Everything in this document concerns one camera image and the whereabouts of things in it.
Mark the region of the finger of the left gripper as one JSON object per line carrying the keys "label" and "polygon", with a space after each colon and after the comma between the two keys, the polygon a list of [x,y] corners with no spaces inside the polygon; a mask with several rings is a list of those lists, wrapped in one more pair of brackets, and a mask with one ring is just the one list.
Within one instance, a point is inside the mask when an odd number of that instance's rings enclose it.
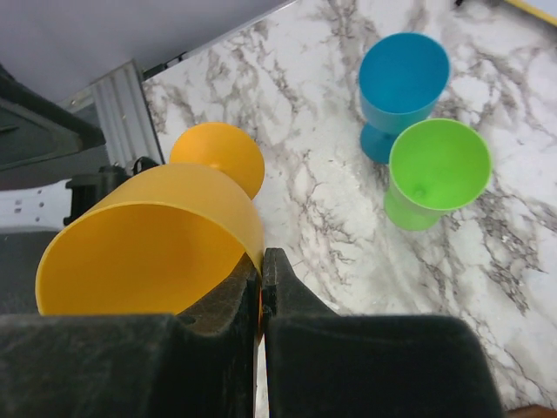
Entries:
{"label": "finger of the left gripper", "polygon": [[1,169],[105,144],[101,129],[31,91],[1,69]]}

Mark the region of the blue plastic wine glass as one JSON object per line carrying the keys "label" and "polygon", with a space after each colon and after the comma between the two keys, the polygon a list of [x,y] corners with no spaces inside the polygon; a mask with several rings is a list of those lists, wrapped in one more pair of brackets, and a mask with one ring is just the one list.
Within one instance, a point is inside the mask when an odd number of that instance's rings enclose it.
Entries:
{"label": "blue plastic wine glass", "polygon": [[359,68],[364,154],[386,164],[400,133],[432,113],[449,75],[446,50],[426,35],[401,32],[378,41]]}

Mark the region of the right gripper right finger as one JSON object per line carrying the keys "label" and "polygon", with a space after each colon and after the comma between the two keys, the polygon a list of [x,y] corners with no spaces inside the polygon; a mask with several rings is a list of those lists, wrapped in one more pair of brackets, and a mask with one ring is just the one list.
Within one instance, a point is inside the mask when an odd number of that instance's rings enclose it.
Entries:
{"label": "right gripper right finger", "polygon": [[452,316],[339,315],[296,276],[284,250],[263,262],[273,417],[501,417],[474,331]]}

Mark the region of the green plastic wine glass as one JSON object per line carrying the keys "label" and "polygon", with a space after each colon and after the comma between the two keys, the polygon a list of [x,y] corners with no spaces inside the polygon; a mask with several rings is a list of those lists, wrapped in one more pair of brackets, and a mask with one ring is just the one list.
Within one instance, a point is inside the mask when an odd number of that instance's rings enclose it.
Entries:
{"label": "green plastic wine glass", "polygon": [[429,118],[404,130],[389,158],[387,217],[407,231],[423,231],[474,202],[493,169],[485,139],[448,118]]}

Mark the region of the yellow plastic wine glass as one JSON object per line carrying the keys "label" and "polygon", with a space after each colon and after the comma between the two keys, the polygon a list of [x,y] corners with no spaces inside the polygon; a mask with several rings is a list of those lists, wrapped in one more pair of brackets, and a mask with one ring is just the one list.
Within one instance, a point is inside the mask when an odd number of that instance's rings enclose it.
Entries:
{"label": "yellow plastic wine glass", "polygon": [[51,241],[37,269],[38,311],[180,314],[241,258],[260,268],[264,227],[253,199],[264,176],[247,133],[193,126],[167,164],[126,180]]}

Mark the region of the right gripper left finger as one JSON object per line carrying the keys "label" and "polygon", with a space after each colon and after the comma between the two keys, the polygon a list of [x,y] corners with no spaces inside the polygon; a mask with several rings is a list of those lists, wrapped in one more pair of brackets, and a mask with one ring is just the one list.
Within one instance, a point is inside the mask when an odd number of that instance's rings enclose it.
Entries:
{"label": "right gripper left finger", "polygon": [[1,414],[251,417],[258,290],[243,257],[177,315],[5,315]]}

